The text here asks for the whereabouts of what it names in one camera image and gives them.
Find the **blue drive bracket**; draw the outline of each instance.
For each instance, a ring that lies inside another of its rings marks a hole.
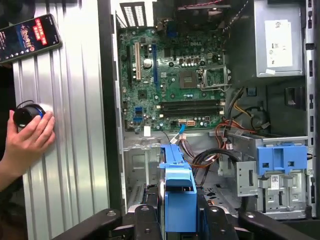
[[[195,233],[197,231],[197,188],[190,165],[175,144],[163,144],[165,163],[164,220],[165,231]]]
[[[264,175],[267,171],[282,171],[289,174],[291,170],[307,168],[307,147],[295,146],[293,143],[274,147],[257,147],[257,173]]]

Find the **label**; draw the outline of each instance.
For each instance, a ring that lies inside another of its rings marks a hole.
[[[276,74],[276,71],[273,70],[273,69],[266,69],[266,70],[265,70],[265,73],[266,73],[266,74],[270,74],[270,75],[275,75],[275,74]]]
[[[271,190],[279,190],[279,175],[271,176]]]
[[[151,137],[151,127],[150,126],[143,127],[143,135],[145,137]]]
[[[266,65],[268,68],[293,65],[291,22],[265,21]]]

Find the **phone screen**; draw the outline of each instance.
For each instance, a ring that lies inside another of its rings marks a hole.
[[[12,61],[60,45],[51,14],[0,30],[0,63]]]

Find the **motherboard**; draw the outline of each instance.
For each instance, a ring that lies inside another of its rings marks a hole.
[[[224,115],[229,70],[218,30],[159,34],[126,29],[118,55],[126,131],[214,128]]]

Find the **metal panel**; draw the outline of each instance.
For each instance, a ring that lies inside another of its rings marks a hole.
[[[97,0],[36,5],[35,16],[46,13],[63,47],[13,65],[17,103],[53,106],[56,118],[54,146],[23,176],[30,240],[52,239],[109,207]]]

